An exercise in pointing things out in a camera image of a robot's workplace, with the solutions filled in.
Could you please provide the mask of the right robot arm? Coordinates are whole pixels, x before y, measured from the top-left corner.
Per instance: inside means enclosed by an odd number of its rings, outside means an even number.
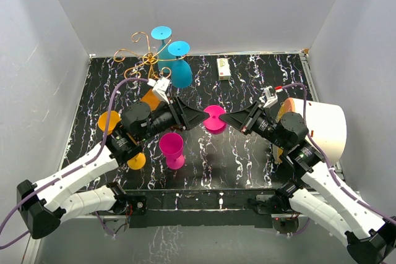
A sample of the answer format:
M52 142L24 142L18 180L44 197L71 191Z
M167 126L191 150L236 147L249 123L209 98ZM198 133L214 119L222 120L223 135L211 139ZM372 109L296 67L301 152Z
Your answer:
M356 263L382 263L395 249L395 218L376 213L334 171L347 137L341 107L289 98L276 123L259 103L220 119L268 140L274 158L291 172L288 182L256 205L306 215L337 237Z

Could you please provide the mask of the blue wine glass front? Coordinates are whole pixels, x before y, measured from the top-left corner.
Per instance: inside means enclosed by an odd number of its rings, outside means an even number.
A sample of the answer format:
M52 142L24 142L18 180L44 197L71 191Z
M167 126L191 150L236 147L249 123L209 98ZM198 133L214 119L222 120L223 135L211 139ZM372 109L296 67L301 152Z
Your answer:
M174 41L168 46L168 52L176 57L171 66L171 83L176 88L186 88L192 83L191 67L183 58L189 50L185 41Z

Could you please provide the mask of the orange wine glass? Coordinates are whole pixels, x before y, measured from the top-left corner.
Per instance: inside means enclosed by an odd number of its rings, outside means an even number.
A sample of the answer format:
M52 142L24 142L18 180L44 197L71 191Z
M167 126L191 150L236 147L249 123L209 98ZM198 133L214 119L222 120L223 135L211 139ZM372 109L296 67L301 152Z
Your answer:
M120 120L117 111L106 111L99 117L97 126L102 132L107 131L107 135L110 135Z
M140 170L146 163L146 157L143 153L138 153L135 157L127 161L127 165L132 170Z

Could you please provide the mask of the orange wine glass front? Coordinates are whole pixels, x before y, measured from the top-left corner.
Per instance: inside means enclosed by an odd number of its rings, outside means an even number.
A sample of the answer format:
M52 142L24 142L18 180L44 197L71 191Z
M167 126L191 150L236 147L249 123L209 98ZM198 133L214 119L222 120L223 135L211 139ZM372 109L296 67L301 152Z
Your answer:
M146 157L143 153L138 153L135 157L127 161L127 165L132 170L140 170L146 163Z

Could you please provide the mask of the pink wine glass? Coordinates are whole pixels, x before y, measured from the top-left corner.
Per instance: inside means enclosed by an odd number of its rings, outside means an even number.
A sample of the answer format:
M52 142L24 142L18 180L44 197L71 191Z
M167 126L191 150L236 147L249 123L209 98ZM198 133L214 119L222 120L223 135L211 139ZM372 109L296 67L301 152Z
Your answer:
M182 136L174 132L167 133L160 139L159 147L165 157L166 165L170 169L177 170L184 166L184 140Z
M227 124L220 119L220 115L225 114L226 111L219 105L210 105L204 109L204 112L209 114L209 118L204 121L205 129L211 134L222 133Z

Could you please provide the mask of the orange wine glass rear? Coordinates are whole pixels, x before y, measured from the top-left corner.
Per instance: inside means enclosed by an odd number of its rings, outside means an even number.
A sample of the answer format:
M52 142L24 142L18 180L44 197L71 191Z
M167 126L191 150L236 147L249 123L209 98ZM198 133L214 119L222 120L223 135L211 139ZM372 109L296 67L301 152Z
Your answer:
M117 111L106 111L99 117L97 126L102 132L107 131L107 135L110 135L120 120Z

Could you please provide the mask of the blue wine glass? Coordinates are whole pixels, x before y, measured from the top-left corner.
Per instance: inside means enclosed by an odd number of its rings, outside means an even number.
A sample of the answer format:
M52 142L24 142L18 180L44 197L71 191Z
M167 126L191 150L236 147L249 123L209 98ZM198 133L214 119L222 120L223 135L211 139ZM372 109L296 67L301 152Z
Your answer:
M151 31L152 38L161 41L161 45L157 51L158 54L157 64L158 64L158 70L160 72L164 67L168 68L164 70L164 73L169 72L169 69L171 68L173 63L171 60L175 58L175 56L170 54L170 52L168 51L167 42L171 40L171 35L172 35L172 30L170 27L167 26L158 26Z
M192 83L191 67L183 58L189 50L185 41L174 41L168 46L168 52L176 57L171 66L171 83L176 88L186 88Z

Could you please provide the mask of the black front mounting rail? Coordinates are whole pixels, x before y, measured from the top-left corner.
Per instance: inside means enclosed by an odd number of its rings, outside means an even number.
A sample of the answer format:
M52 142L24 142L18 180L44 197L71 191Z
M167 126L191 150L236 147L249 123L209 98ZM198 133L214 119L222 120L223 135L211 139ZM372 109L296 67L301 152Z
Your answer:
M143 199L140 213L133 206L132 217L125 213L114 215L100 211L105 218L120 218L130 228L157 226L254 226L272 228L274 223L292 229L303 216L296 211L284 211L267 200L274 190L212 189L212 190L128 190L127 193Z

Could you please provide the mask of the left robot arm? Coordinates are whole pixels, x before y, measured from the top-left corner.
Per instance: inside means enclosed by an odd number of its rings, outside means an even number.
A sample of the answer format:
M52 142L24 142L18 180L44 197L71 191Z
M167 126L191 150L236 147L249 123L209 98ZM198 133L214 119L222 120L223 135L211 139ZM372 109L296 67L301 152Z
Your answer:
M81 188L106 172L131 160L138 160L142 144L170 129L191 130L210 116L173 97L155 110L143 101L121 114L111 133L86 155L45 179L25 180L17 186L18 211L33 239L41 239L63 222L98 211L144 214L143 196L125 193L116 182L82 192Z

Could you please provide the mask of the white bucket orange lid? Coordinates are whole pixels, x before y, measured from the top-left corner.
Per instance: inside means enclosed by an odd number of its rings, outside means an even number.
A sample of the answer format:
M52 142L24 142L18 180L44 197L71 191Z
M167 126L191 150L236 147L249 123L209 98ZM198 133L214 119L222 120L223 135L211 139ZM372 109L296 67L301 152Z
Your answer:
M287 112L306 115L309 136L324 151L332 165L343 154L347 140L347 124L343 109L334 104L308 101L306 110L304 101L297 98L286 99L278 110L276 120Z

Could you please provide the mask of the small white box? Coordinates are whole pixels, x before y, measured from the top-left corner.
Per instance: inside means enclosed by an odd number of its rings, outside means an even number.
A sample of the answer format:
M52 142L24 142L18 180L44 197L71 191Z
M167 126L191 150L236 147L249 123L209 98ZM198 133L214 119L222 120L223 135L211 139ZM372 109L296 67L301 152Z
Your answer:
M217 59L217 71L219 80L229 80L231 78L230 64L227 58Z

